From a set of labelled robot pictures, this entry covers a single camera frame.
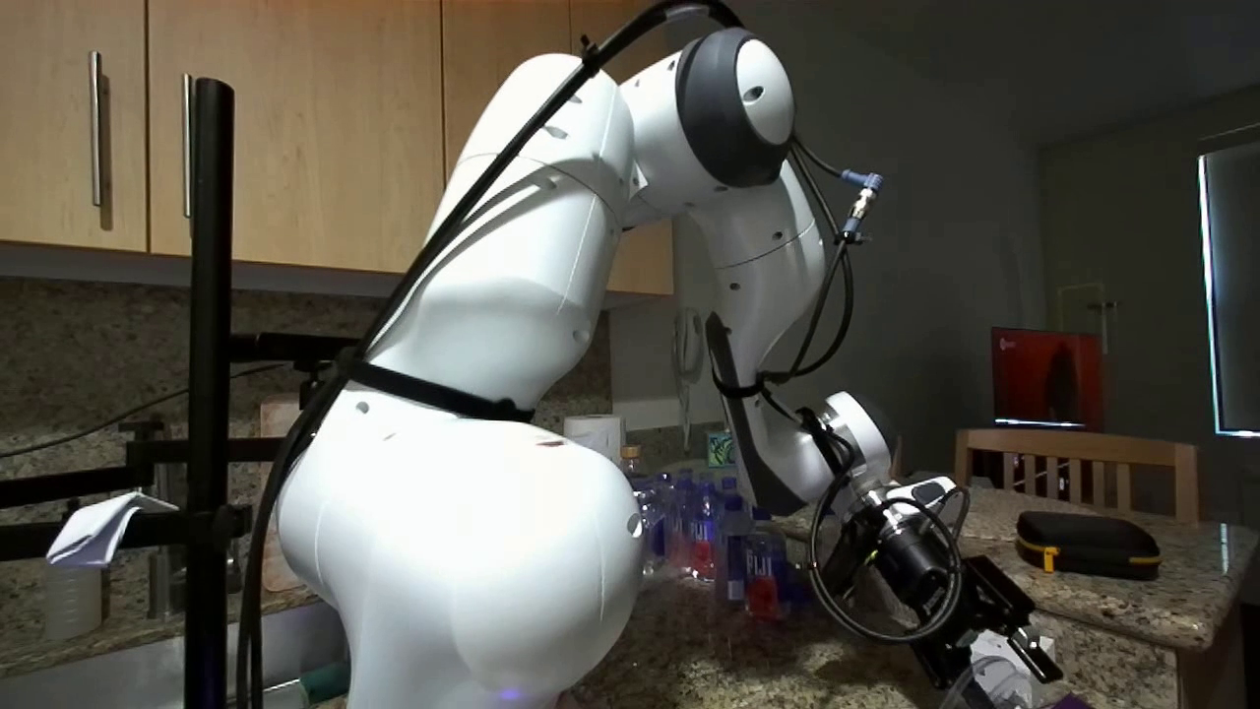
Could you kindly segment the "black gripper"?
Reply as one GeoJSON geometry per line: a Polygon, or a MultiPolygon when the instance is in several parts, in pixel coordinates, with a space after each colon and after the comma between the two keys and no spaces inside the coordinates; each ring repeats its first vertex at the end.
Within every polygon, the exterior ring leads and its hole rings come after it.
{"type": "Polygon", "coordinates": [[[1063,671],[1030,626],[1034,601],[987,557],[966,557],[962,570],[966,587],[944,626],[913,647],[923,671],[950,687],[1000,657],[1030,680],[1060,680],[1063,671]]]}

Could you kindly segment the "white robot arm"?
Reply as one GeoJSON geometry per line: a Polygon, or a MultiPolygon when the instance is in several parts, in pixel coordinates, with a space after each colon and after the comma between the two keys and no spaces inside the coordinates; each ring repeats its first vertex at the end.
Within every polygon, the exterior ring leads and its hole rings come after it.
{"type": "Polygon", "coordinates": [[[552,709],[623,640],[646,559],[626,471],[533,407],[592,343],[619,236],[686,215],[726,281],[711,377],[740,494],[816,515],[808,578],[878,570],[896,636],[966,709],[1030,709],[1060,667],[1030,601],[958,550],[970,494],[896,483],[857,397],[786,412],[762,360],[823,297],[842,234],[793,150],[793,80],[715,26],[634,80],[592,54],[520,62],[482,114],[422,275],[329,403],[303,416],[278,544],[342,619],[346,709],[552,709]]]}

